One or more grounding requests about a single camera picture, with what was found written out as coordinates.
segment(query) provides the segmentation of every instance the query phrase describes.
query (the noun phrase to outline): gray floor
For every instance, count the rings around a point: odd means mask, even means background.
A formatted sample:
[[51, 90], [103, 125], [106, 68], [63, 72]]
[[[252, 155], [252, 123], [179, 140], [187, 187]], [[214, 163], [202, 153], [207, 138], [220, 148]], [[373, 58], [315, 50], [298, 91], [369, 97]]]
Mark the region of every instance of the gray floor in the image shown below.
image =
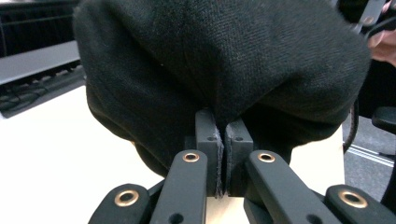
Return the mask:
[[[344, 140], [349, 134], [350, 118], [343, 124]], [[359, 119], [355, 141], [345, 155], [346, 184], [363, 189], [380, 201], [388, 185], [394, 161], [380, 155], [394, 155], [396, 136], [377, 129], [370, 119]]]

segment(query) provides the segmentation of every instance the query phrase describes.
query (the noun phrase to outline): black fabric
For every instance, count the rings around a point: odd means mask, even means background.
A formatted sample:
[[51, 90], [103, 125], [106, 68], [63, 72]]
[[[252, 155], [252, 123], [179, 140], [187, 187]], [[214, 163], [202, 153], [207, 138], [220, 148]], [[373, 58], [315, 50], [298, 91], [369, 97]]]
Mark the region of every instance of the black fabric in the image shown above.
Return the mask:
[[370, 62], [325, 0], [88, 0], [74, 25], [93, 115], [161, 174], [207, 106], [285, 157], [330, 136]]

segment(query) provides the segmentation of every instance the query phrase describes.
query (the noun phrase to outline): black wire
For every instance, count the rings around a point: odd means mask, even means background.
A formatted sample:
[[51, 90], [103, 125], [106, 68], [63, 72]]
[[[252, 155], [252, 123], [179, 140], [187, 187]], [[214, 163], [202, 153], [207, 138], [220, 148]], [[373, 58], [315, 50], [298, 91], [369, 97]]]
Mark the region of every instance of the black wire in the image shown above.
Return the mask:
[[[0, 100], [0, 102], [8, 102], [8, 103], [15, 103], [15, 105], [12, 105], [10, 107], [6, 107], [5, 109], [2, 109], [3, 112], [14, 112], [20, 109], [23, 109], [24, 107], [33, 104], [37, 99], [39, 99], [40, 97], [44, 96], [45, 94], [47, 94], [49, 92], [49, 90], [45, 87], [35, 87], [34, 89], [30, 89], [30, 90], [25, 90], [25, 91], [15, 91], [12, 88], [10, 89], [12, 94], [14, 95], [14, 97], [16, 97], [18, 99], [17, 102], [12, 102], [9, 100]], [[39, 90], [44, 90], [44, 93], [40, 93], [37, 92]], [[21, 97], [24, 95], [29, 95], [29, 94], [33, 94], [35, 95], [35, 98], [29, 100], [29, 101], [23, 101], [21, 99]]]
[[358, 132], [359, 127], [359, 100], [357, 99], [353, 106], [350, 108], [350, 129], [349, 135], [347, 136], [346, 141], [343, 144], [344, 153], [350, 148], [355, 140], [356, 133]]
[[4, 34], [3, 23], [1, 21], [1, 17], [0, 17], [0, 32], [1, 32], [1, 37], [3, 39], [4, 57], [7, 57], [6, 35]]

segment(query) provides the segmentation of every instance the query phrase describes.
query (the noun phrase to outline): white table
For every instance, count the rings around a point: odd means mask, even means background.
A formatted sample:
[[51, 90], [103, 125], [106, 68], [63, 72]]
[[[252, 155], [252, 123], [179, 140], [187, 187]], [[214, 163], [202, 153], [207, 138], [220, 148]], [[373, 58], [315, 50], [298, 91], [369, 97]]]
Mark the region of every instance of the white table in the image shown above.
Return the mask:
[[[320, 193], [344, 183], [342, 135], [300, 147], [292, 168]], [[147, 189], [162, 178], [133, 145], [91, 115], [85, 87], [11, 119], [0, 118], [0, 223], [87, 223], [115, 187]], [[247, 223], [242, 199], [207, 200], [206, 223]]]

